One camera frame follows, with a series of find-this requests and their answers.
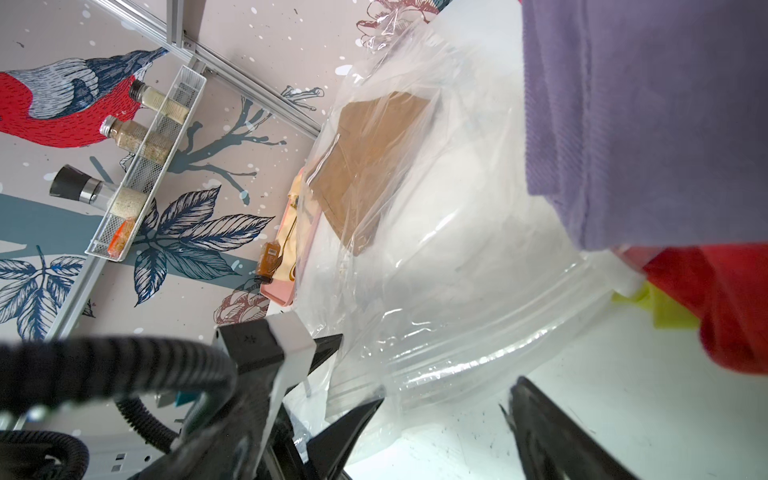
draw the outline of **purple cloth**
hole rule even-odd
[[[528,191],[577,247],[768,241],[768,2],[522,5]]]

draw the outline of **yellow cloth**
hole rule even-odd
[[[650,312],[654,317],[654,328],[699,328],[699,319],[689,309],[674,301],[671,296],[650,282],[646,282],[643,288],[631,298],[614,293],[611,299],[616,303],[634,304]]]

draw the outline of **bird illustration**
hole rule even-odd
[[[104,140],[101,122],[126,121],[141,106],[128,97],[152,61],[167,50],[136,50],[110,58],[67,58],[31,70],[0,72],[0,131],[49,147]]]

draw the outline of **plastic wrap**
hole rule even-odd
[[[345,335],[329,419],[386,393],[379,445],[508,387],[609,292],[526,192],[522,91],[412,25],[347,75],[310,153],[294,307],[313,336]]]

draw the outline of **cardboard piece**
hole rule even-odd
[[[395,192],[409,166],[407,154],[417,150],[412,142],[421,140],[429,122],[428,105],[424,98],[396,91],[341,110],[336,139],[307,183],[353,255],[372,241],[379,208]]]

